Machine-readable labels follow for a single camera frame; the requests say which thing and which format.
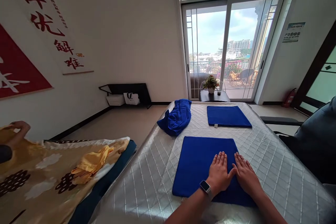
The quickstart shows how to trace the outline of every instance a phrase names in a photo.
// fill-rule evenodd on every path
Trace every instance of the forearm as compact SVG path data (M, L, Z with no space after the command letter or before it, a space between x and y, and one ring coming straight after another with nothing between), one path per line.
M30 127L25 127L25 128L20 129L20 131L16 133L16 135L11 140L9 140L6 143L6 145L9 146L11 149L13 149L18 142L24 139L25 135L27 134L29 130L30 130Z
M165 223L197 223L209 204L209 196L199 188L187 200L182 202Z
M266 220L266 223L274 224L287 224L282 215L273 205L272 201L266 195L264 191L258 193L252 197L254 202L257 204L261 214Z

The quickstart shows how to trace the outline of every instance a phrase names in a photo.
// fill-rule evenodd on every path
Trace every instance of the hand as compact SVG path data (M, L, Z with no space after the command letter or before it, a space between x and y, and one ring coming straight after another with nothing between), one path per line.
M234 156L237 166L235 164L232 164L232 166L238 170L237 179L242 189L252 198L263 193L264 191L261 188L259 179L254 173L250 163L245 161L243 156L239 155L238 152L236 152Z
M15 121L15 122L11 122L7 128L30 130L30 125L24 121Z
M206 182L210 185L213 197L228 188L231 179L237 172L237 168L233 168L228 174L227 163L227 155L224 152L220 152L218 155L215 155L212 164L210 165L209 177Z

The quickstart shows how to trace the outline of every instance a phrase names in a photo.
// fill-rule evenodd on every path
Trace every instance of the red fire extinguisher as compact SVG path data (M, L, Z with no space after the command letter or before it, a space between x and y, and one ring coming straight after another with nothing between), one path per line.
M290 104L292 103L292 100L293 100L293 98L294 98L294 96L295 96L295 89L296 89L296 88L292 89L292 90L288 93L288 95L286 96L286 99L284 100L284 102L283 102L283 104L282 104L282 107L289 107L289 106L290 106Z

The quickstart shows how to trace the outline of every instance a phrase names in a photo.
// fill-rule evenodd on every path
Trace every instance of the massage table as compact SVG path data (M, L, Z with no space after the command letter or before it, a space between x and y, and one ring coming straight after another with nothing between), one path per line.
M252 128L209 126L207 106L239 106ZM173 108L174 102L167 107L169 111ZM171 191L185 136L233 138L289 224L332 221L334 198L249 105L192 102L191 121L178 137L167 135L155 124L98 203L90 223L164 222L182 202ZM211 203L202 219L207 223L263 223L258 209L224 203Z

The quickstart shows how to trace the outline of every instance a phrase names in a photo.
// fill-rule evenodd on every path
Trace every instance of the yellow cloth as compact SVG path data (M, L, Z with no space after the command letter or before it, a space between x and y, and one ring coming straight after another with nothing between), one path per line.
M0 144L8 143L15 135L13 129L7 128L7 126L0 127ZM28 162L33 158L44 158L46 155L46 150L38 143L29 142L27 139L19 142L12 149L11 160L0 164L0 174L8 172L10 169L20 167L21 165Z
M105 164L107 156L114 150L114 147L105 145L98 152L90 152L85 154L77 167L71 171L74 174L73 184L86 184L92 176L99 171Z
M0 144L15 134L12 129L0 128ZM98 153L107 144L114 150L105 165L112 167L129 141L127 137L113 141L18 142L12 149L12 159L0 164L0 223L16 219L15 223L24 224L67 224L76 206L109 171L101 168L86 184L73 185L71 170L85 154Z

